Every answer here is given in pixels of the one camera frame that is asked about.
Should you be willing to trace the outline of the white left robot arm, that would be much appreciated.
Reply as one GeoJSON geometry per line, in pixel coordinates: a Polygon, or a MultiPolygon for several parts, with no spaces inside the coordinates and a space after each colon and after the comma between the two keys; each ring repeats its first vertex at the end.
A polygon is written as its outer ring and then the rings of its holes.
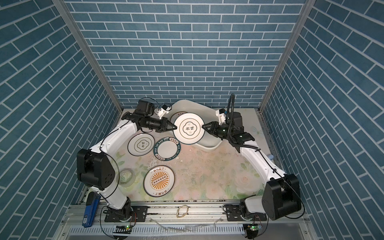
{"type": "Polygon", "coordinates": [[[157,133],[175,130],[177,127],[164,117],[171,109],[168,103],[156,108],[151,102],[139,100],[134,112],[123,114],[119,124],[99,143],[77,153],[78,180],[99,194],[110,209],[120,211],[129,205],[128,197],[119,190],[120,170],[113,152],[143,128],[157,133]]]}

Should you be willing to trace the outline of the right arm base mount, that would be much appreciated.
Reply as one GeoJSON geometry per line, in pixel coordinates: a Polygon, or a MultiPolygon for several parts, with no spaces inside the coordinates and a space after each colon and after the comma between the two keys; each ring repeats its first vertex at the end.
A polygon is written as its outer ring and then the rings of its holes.
{"type": "Polygon", "coordinates": [[[222,209],[228,222],[263,222],[267,220],[265,213],[249,213],[243,205],[225,204],[222,209]]]}

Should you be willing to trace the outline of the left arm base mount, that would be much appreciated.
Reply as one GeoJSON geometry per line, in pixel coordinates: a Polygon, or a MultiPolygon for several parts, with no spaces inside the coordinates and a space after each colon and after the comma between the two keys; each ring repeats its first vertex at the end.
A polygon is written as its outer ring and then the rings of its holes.
{"type": "Polygon", "coordinates": [[[125,206],[121,210],[107,207],[103,210],[106,214],[106,223],[145,222],[148,212],[147,206],[125,206]]]}

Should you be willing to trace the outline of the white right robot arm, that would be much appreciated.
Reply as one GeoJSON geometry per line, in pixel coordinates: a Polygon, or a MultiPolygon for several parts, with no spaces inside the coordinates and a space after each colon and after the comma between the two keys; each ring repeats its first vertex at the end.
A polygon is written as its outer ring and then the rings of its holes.
{"type": "Polygon", "coordinates": [[[216,138],[227,140],[264,180],[261,197],[251,196],[241,200],[241,216],[250,219],[261,214],[262,218],[277,220],[304,210],[298,178],[294,174],[286,174],[262,152],[255,138],[245,132],[241,114],[220,109],[216,111],[216,116],[218,120],[204,124],[203,129],[216,138]]]}

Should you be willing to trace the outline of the orange sunburst plate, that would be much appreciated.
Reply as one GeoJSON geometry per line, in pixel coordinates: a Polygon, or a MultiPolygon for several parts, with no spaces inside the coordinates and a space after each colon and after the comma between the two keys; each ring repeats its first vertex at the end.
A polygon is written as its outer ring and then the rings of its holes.
{"type": "Polygon", "coordinates": [[[184,111],[176,112],[175,114],[173,114],[171,116],[171,122],[174,123],[179,116],[186,114],[186,113],[187,112],[184,112],[184,111]]]}
{"type": "Polygon", "coordinates": [[[164,165],[150,169],[143,182],[145,192],[154,198],[167,195],[175,184],[174,171],[164,165]]]}

